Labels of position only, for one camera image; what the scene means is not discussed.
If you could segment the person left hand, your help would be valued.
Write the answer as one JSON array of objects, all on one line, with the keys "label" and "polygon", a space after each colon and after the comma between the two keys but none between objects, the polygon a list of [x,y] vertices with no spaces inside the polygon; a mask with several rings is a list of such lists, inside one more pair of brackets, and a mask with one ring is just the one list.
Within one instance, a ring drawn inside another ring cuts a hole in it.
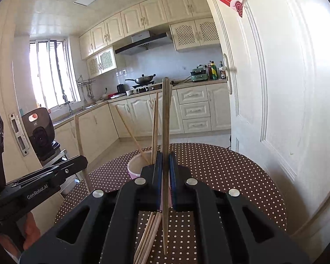
[{"label": "person left hand", "polygon": [[36,221],[32,212],[27,213],[27,218],[24,224],[24,234],[24,250],[29,249],[41,236],[40,229],[36,225]]}]

